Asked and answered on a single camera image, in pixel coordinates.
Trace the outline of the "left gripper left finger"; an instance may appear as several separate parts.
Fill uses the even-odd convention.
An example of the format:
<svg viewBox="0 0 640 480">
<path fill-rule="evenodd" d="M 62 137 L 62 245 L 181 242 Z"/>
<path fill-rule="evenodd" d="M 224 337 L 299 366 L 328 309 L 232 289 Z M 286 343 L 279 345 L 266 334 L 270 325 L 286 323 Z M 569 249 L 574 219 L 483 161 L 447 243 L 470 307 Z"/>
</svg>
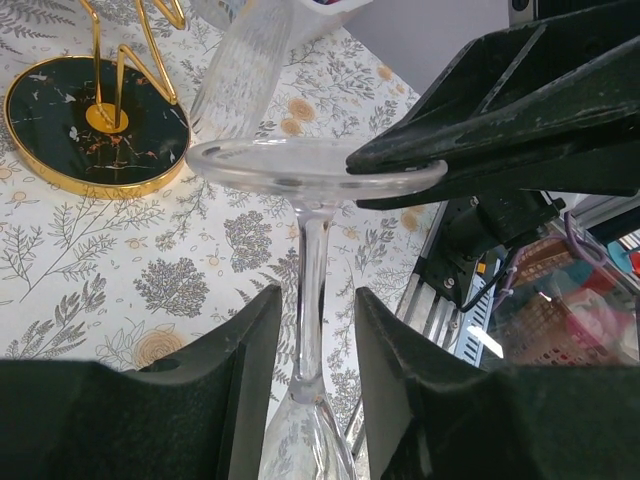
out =
<svg viewBox="0 0 640 480">
<path fill-rule="evenodd" d="M 5 479 L 254 479 L 281 323 L 276 285 L 138 370 L 1 364 Z"/>
</svg>

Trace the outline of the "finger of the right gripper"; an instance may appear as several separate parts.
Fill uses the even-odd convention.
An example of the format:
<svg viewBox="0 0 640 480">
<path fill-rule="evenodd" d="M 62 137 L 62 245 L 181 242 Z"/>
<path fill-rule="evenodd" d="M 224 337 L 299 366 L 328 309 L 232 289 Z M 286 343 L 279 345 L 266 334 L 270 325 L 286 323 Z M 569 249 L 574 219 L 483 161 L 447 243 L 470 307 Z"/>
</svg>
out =
<svg viewBox="0 0 640 480">
<path fill-rule="evenodd" d="M 560 159 L 519 164 L 492 173 L 474 169 L 464 178 L 447 175 L 422 192 L 358 200 L 356 204 L 369 210 L 393 210 L 517 190 L 632 196 L 639 190 L 639 151 L 596 149 Z"/>
<path fill-rule="evenodd" d="M 567 14 L 471 41 L 352 174 L 635 175 L 639 18 Z"/>
</svg>

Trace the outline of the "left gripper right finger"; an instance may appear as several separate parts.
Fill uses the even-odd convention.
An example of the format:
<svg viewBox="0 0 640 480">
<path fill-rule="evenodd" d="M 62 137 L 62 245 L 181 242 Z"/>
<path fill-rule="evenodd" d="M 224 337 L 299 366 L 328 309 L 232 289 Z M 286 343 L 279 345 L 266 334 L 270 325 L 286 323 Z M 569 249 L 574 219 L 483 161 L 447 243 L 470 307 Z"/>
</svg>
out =
<svg viewBox="0 0 640 480">
<path fill-rule="evenodd" d="M 635 479 L 639 371 L 478 369 L 355 294 L 374 479 Z"/>
</svg>

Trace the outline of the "plain clear flute glass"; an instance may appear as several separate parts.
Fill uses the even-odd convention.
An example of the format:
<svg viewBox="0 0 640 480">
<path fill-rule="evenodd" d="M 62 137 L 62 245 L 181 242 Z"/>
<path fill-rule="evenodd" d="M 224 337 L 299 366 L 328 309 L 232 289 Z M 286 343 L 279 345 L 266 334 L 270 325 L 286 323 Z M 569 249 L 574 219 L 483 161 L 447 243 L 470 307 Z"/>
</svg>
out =
<svg viewBox="0 0 640 480">
<path fill-rule="evenodd" d="M 186 154 L 190 169 L 225 187 L 280 196 L 299 229 L 296 345 L 286 394 L 266 429 L 262 479 L 353 479 L 354 460 L 327 398 L 322 323 L 329 231 L 345 200 L 406 196 L 435 185 L 443 160 L 405 173 L 350 175 L 349 140 L 227 139 L 201 143 Z"/>
</svg>

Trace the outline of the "gold wine glass rack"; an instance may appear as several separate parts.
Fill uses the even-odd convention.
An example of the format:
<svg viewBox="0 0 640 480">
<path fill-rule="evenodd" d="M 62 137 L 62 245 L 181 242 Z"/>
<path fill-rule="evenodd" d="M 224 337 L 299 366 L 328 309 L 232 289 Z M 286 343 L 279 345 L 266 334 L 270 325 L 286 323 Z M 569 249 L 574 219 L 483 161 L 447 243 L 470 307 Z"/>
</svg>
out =
<svg viewBox="0 0 640 480">
<path fill-rule="evenodd" d="M 90 2 L 92 53 L 36 63 L 10 84 L 3 112 L 26 165 L 61 189 L 91 198 L 148 195 L 170 183 L 191 143 L 145 4 L 135 4 L 155 66 L 127 44 L 101 55 L 101 23 Z"/>
</svg>

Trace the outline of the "tall clear flute glass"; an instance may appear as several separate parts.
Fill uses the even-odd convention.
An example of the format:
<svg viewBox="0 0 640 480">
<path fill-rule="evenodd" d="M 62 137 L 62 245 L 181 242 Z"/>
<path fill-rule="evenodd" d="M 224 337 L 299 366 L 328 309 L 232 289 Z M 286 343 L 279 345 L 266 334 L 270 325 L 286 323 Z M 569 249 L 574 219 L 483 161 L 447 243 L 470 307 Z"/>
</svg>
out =
<svg viewBox="0 0 640 480">
<path fill-rule="evenodd" d="M 217 47 L 190 112 L 200 141 L 251 138 L 275 91 L 294 19 L 291 1 L 248 1 Z"/>
</svg>

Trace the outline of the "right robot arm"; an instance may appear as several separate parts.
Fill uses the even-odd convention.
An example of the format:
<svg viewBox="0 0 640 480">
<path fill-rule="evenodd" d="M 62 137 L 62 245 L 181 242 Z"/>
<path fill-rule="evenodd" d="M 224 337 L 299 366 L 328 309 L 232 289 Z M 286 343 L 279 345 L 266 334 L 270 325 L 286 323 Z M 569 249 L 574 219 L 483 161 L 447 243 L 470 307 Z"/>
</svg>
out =
<svg viewBox="0 0 640 480">
<path fill-rule="evenodd" d="M 457 305 L 473 264 L 537 240 L 555 219 L 549 191 L 631 196 L 639 189 L 639 5 L 618 1 L 470 41 L 409 113 L 346 161 L 354 175 L 443 161 L 419 193 L 373 210 L 443 202 L 422 279 Z"/>
</svg>

